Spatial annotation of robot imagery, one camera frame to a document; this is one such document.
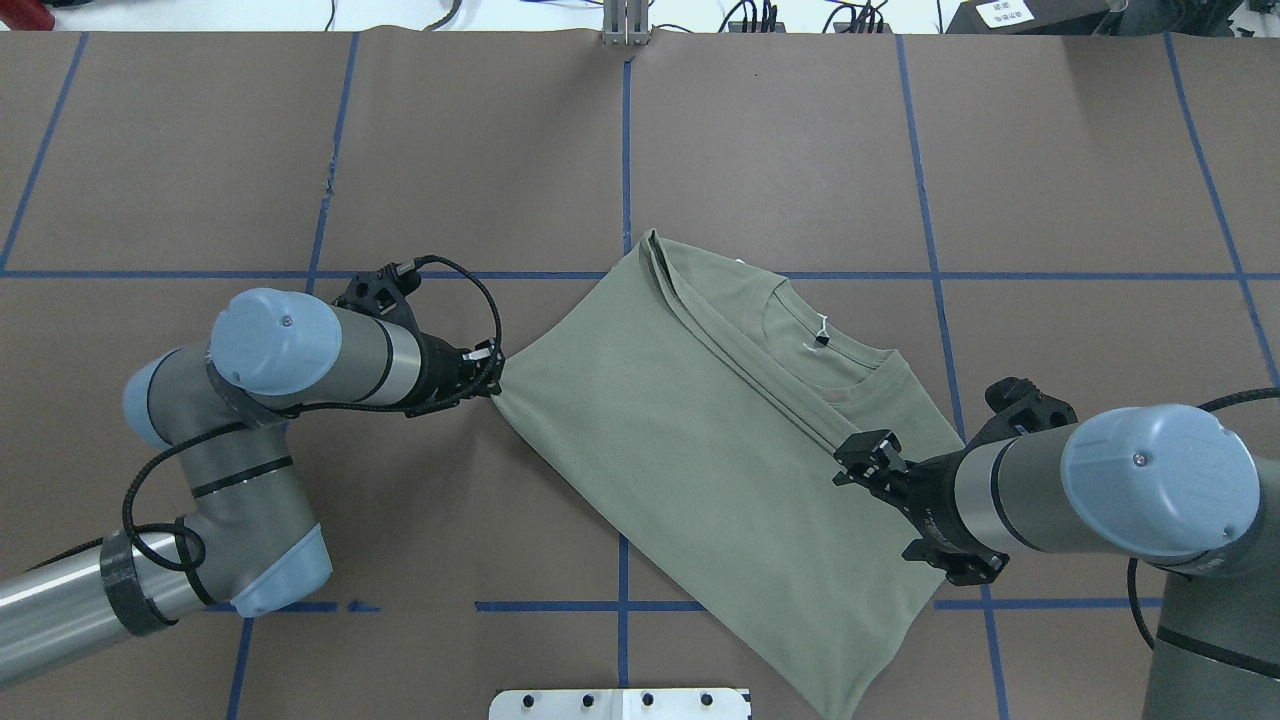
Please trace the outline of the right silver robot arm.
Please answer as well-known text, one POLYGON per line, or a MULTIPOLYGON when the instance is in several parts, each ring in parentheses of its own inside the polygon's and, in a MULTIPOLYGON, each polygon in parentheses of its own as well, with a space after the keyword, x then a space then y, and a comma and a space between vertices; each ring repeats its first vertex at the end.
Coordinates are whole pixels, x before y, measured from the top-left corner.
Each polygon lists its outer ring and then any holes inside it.
POLYGON ((1082 420, 1021 378, 986 391, 991 419, 960 450, 905 457, 887 429, 849 436, 835 484, 856 484, 915 529, 906 561, 988 585, 1018 553, 1106 553, 1166 577, 1160 620, 1132 615, 1152 664, 1147 719, 1275 719, 1279 710, 1277 462, 1219 410, 1119 407, 1082 420))

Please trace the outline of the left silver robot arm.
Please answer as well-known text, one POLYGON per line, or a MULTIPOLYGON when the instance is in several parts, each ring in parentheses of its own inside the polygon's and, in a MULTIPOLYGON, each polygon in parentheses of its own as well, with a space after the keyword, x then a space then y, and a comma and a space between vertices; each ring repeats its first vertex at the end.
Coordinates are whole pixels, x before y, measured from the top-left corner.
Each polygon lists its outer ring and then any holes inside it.
POLYGON ((3 583, 3 687, 215 605, 253 619, 321 588, 332 560, 287 425, 307 413, 415 418, 490 398, 502 341, 490 290, 435 255, 361 272, 332 301, 238 293, 205 342, 127 383, 125 419, 156 455, 128 484, 116 528, 3 583), (490 337, 457 347, 421 329, 408 296, 426 265, 480 288, 490 337))

